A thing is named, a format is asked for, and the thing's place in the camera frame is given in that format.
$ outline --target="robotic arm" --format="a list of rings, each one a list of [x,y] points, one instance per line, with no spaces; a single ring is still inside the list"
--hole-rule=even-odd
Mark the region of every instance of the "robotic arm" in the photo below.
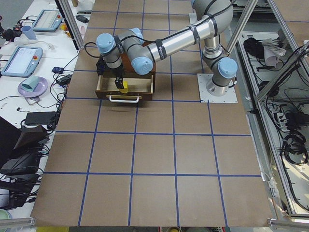
[[[98,49],[104,56],[106,65],[116,74],[115,83],[119,89],[124,88],[121,53],[128,55],[137,74],[145,75],[152,70],[154,62],[163,60],[204,39],[202,57],[214,73],[212,81],[207,84],[207,89],[214,96],[222,96],[226,93],[238,67],[233,59],[225,57],[222,52],[219,35],[232,20],[232,4],[230,0],[191,0],[191,4],[197,13],[196,23],[145,47],[142,46],[143,37],[138,28],[114,37],[107,33],[97,37]]]

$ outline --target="light blue cup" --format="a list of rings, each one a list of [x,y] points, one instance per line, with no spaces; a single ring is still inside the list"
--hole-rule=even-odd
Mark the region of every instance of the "light blue cup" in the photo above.
[[[26,37],[30,40],[36,40],[37,37],[31,26],[23,26],[21,31],[26,35]]]

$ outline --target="tablet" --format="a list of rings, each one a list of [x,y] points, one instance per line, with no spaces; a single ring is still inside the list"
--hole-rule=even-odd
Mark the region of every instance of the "tablet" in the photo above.
[[[37,67],[43,50],[40,47],[19,46],[4,66],[3,76],[29,77]]]
[[[58,10],[42,10],[33,23],[34,31],[55,32],[61,24],[62,16]]]

